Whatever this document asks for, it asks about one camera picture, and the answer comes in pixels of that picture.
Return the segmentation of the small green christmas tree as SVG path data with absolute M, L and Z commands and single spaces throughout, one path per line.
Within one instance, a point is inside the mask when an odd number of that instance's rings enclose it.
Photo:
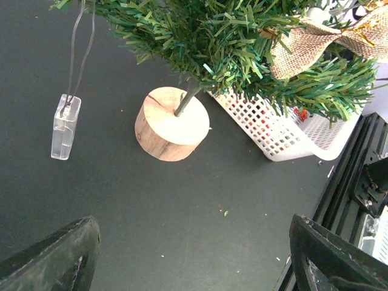
M 384 1 L 352 1 L 365 16 Z M 275 38 L 259 28 L 288 35 L 299 20 L 316 13 L 318 22 L 347 28 L 363 16 L 345 20 L 343 1 L 81 1 L 84 12 L 101 16 L 125 40 L 138 62 L 165 59 L 171 69 L 207 92 L 234 91 L 251 101 L 258 95 L 281 115 L 296 107 L 331 123 L 348 121 L 372 98 L 377 59 L 357 56 L 331 43 L 311 68 L 292 78 L 276 79 L 270 49 Z

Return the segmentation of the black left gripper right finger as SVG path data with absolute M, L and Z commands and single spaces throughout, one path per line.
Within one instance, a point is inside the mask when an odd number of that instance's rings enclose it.
M 387 290 L 387 265 L 295 214 L 290 251 L 299 290 Z

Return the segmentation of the burlap bow with berries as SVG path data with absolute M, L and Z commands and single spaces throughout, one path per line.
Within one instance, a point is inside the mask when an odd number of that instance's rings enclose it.
M 272 28 L 259 28 L 261 37 L 273 36 L 270 71 L 276 79 L 292 78 L 305 72 L 331 43 L 337 43 L 365 59 L 387 62 L 387 4 L 376 6 L 347 28 L 331 28 L 318 22 L 316 13 L 299 20 L 303 27 L 293 27 L 288 35 Z

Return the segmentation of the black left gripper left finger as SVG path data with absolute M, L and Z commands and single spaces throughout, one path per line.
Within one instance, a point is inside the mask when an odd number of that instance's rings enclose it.
M 80 218 L 1 261 L 1 290 L 89 290 L 100 248 L 96 218 Z

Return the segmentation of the white perforated plastic basket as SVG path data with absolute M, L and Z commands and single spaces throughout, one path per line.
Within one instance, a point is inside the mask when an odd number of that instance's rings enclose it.
M 315 155 L 324 161 L 336 159 L 344 149 L 363 111 L 350 114 L 348 121 L 331 123 L 313 113 L 299 113 L 296 107 L 281 115 L 259 95 L 251 100 L 236 96 L 232 89 L 223 95 L 209 92 L 271 161 L 280 162 Z

